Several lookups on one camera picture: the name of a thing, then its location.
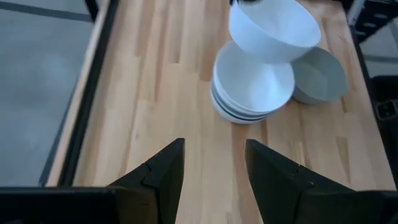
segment black metal frame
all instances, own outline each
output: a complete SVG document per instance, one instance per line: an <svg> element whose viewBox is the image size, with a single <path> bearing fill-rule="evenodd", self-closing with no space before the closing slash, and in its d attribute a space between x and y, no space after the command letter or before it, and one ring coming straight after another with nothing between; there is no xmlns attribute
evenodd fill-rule
<svg viewBox="0 0 398 224"><path fill-rule="evenodd" d="M175 223L184 139L107 187L0 188L0 223Z"/></svg>
<svg viewBox="0 0 398 224"><path fill-rule="evenodd" d="M88 12L90 13L91 20L95 22L98 15L98 4L96 0L85 0L86 7Z"/></svg>
<svg viewBox="0 0 398 224"><path fill-rule="evenodd" d="M369 76L368 69L366 68L365 64L365 59L363 57L361 47L359 46L359 40L358 37L355 34L355 26L350 26L349 27L351 31L351 36L353 38L356 54L358 56L359 64L361 66L362 74L363 74L363 79L365 81L366 89L368 90L368 96L372 105L372 110L373 110L373 116L374 119L376 120L377 127L379 128L379 132L381 136L383 136L383 133L388 131L383 129L383 123L381 122L380 119L378 119L377 115L377 98L376 98L376 90L374 88L374 85L372 83L372 80ZM385 139L382 139L383 141L383 146L384 146L384 151L386 152L387 159L389 161L390 169L392 172L392 176L394 178L394 182L396 187L398 186L398 164L395 162L398 160L398 156L396 155L395 152L392 152L389 150L389 145L388 142Z"/></svg>
<svg viewBox="0 0 398 224"><path fill-rule="evenodd" d="M264 223L376 224L398 222L398 192L356 192L246 141L249 180Z"/></svg>
<svg viewBox="0 0 398 224"><path fill-rule="evenodd" d="M375 34L379 29L398 16L398 2L367 0L355 23L355 33L359 43Z"/></svg>
<svg viewBox="0 0 398 224"><path fill-rule="evenodd" d="M83 92L83 97L76 117L75 126L73 127L65 163L58 183L59 186L71 186L73 183L77 162L80 156L81 145L83 144L88 118L90 117L96 87L100 78L106 48L108 46L118 6L119 0L110 0L104 25L99 36L98 46L95 50L94 59L88 74L87 84Z"/></svg>

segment wooden tabletop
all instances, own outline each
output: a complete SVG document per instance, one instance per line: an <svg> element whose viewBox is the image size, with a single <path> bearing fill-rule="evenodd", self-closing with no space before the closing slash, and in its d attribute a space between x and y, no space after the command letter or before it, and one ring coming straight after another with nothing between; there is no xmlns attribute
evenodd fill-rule
<svg viewBox="0 0 398 224"><path fill-rule="evenodd" d="M120 0L75 185L107 185L175 138L185 138L177 223L260 223L244 161L244 141L252 138L352 189L394 189L341 4L301 2L322 28L320 47L343 64L349 92L319 106L291 100L265 121L248 126L224 120L210 99L215 55L230 40L228 2ZM87 63L107 5L105 1L97 20ZM56 183L75 110L72 103L49 185Z"/></svg>

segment stack of bowls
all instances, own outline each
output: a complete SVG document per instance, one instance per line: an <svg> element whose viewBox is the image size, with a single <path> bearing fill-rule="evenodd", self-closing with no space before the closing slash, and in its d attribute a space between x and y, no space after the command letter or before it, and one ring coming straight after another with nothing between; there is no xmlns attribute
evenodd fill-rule
<svg viewBox="0 0 398 224"><path fill-rule="evenodd" d="M291 61L321 39L311 14L294 0L240 1L231 6L228 42L216 57L211 100L222 117L239 124L266 119L295 89Z"/></svg>

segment concrete floor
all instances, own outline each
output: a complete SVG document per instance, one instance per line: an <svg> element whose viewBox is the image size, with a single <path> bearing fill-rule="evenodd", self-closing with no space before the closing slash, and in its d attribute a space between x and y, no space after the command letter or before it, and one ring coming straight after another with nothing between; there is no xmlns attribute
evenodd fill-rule
<svg viewBox="0 0 398 224"><path fill-rule="evenodd" d="M398 18L361 43L369 76L398 76Z"/></svg>
<svg viewBox="0 0 398 224"><path fill-rule="evenodd" d="M87 14L83 0L8 0ZM93 25L0 10L0 186L37 186Z"/></svg>

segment white bowl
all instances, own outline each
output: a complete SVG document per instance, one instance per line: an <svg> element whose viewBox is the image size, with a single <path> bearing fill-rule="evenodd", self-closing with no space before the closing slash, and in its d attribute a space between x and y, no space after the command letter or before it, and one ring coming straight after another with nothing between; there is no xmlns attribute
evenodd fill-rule
<svg viewBox="0 0 398 224"><path fill-rule="evenodd" d="M265 63L287 63L321 40L317 21L294 0L235 2L229 14L232 39Z"/></svg>
<svg viewBox="0 0 398 224"><path fill-rule="evenodd" d="M213 96L214 96L215 100L217 101L217 103L219 104L219 106L224 111L226 111L228 114L230 114L231 116L233 116L235 118L246 120L246 121L257 121L257 120L264 119L264 118L268 117L269 115L271 115L271 113L251 115L251 114L240 112L240 111L234 109L228 102L224 101L222 99L222 97L220 97L220 94L217 92L214 83L212 83L212 85L211 85L211 90L212 90Z"/></svg>
<svg viewBox="0 0 398 224"><path fill-rule="evenodd" d="M213 89L210 90L210 97L211 97L211 102L213 103L214 108L217 110L217 112L226 120L232 122L232 123L237 123L237 124L253 124L256 122L260 122L264 118L260 118L260 119L241 119L241 118L237 118L234 115L232 115L231 113L225 111L221 105L219 104L218 100L216 99L215 94L213 93Z"/></svg>
<svg viewBox="0 0 398 224"><path fill-rule="evenodd" d="M279 109L290 100L295 86L289 63L270 65L258 62L232 41L218 52L213 81L225 102L250 115Z"/></svg>
<svg viewBox="0 0 398 224"><path fill-rule="evenodd" d="M335 56L315 47L292 62L296 87L293 97L307 104L339 100L348 89L347 75Z"/></svg>

